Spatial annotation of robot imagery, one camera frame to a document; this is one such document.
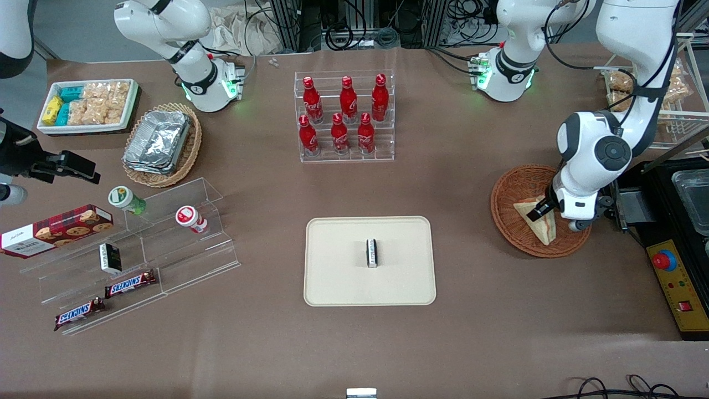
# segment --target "red bottle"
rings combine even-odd
[[[306,91],[303,93],[303,102],[306,105],[306,112],[310,120],[314,124],[323,122],[323,102],[320,100],[320,93],[315,89],[313,78],[306,76],[303,78],[303,87]]]
[[[315,129],[310,125],[307,115],[301,115],[298,118],[298,123],[301,125],[300,137],[303,144],[303,151],[306,156],[314,157],[320,154],[320,146],[316,137]]]
[[[342,91],[340,92],[340,107],[346,124],[357,122],[357,93],[352,88],[352,78],[342,78]]]
[[[370,123],[369,114],[362,112],[362,119],[357,129],[357,140],[359,142],[359,150],[364,155],[369,155],[374,152],[374,127]]]
[[[380,73],[376,76],[376,86],[372,90],[372,118],[382,122],[389,106],[389,90],[386,89],[386,76]]]
[[[350,143],[347,142],[347,127],[342,124],[342,114],[335,112],[333,115],[333,128],[330,129],[333,135],[333,146],[338,155],[347,155],[350,152]]]

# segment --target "aluminum foil container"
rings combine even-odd
[[[172,173],[188,131],[187,115],[178,111],[151,111],[140,122],[123,154],[123,162],[142,172]]]

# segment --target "yellow control panel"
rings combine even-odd
[[[667,240],[646,249],[680,331],[709,331],[709,319],[674,242]]]

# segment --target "teal package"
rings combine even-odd
[[[61,97],[64,102],[72,102],[75,99],[79,99],[83,91],[83,86],[64,87],[59,97]]]
[[[59,108],[59,114],[57,114],[57,121],[54,126],[66,126],[69,121],[69,103],[65,102],[62,108]]]

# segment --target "white cloth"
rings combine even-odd
[[[209,10],[212,17],[213,43],[215,50],[235,51],[241,55],[273,54],[283,50],[283,44],[278,27],[268,17],[274,19],[270,3],[262,5],[265,12],[259,12],[251,18],[248,27],[245,24],[248,17],[261,10],[258,6],[247,6],[245,15],[243,5],[213,7]]]

